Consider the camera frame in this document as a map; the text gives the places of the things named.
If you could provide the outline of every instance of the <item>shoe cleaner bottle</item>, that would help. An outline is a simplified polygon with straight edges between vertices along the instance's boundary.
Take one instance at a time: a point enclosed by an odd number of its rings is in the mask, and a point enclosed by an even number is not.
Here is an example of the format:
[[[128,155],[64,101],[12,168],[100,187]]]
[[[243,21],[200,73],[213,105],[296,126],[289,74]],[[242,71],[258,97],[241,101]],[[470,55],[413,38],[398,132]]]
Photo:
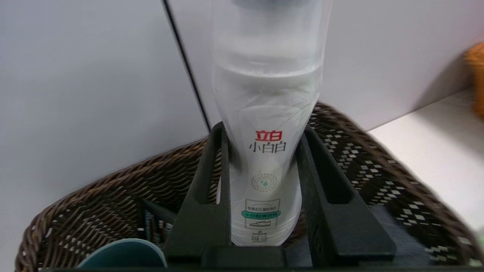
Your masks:
[[[301,188],[294,152],[322,82],[331,0],[213,2],[213,93],[231,142],[232,241],[279,246]]]

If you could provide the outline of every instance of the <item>white shelf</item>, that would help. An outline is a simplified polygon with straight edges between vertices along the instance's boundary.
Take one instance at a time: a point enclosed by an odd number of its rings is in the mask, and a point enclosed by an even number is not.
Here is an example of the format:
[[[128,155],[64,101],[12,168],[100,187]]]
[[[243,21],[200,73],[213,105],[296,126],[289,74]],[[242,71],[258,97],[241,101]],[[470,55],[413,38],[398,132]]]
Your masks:
[[[484,122],[472,91],[452,96],[369,131],[472,229],[484,227]]]

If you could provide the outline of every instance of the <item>teal cup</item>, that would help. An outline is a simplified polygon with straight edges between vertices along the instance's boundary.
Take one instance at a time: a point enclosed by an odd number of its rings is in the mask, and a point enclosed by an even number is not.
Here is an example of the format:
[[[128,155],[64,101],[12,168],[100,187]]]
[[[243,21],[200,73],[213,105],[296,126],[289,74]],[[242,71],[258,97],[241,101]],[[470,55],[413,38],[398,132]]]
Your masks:
[[[163,251],[142,239],[109,243],[84,259],[78,268],[167,267]]]

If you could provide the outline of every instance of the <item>translucent bottle top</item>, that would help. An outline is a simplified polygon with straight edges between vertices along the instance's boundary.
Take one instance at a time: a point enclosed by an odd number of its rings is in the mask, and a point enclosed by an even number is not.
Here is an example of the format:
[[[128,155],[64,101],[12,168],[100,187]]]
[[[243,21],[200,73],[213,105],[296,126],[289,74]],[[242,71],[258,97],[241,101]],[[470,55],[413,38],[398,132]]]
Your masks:
[[[331,0],[214,1],[214,60],[258,74],[317,69],[330,8]]]

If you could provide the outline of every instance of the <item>brown wicker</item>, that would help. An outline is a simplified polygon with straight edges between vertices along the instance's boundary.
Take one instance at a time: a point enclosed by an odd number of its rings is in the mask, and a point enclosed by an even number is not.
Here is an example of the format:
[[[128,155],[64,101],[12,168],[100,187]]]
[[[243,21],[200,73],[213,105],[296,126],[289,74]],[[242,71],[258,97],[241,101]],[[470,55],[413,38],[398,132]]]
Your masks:
[[[424,185],[344,115],[317,104],[309,124],[367,205],[384,205],[436,264],[484,261],[473,234]],[[136,237],[137,197],[177,211],[205,140],[177,148],[102,178],[45,208],[25,230],[15,270],[76,266],[97,248]],[[212,201],[220,176],[213,175]],[[289,242],[305,232],[303,216]]]

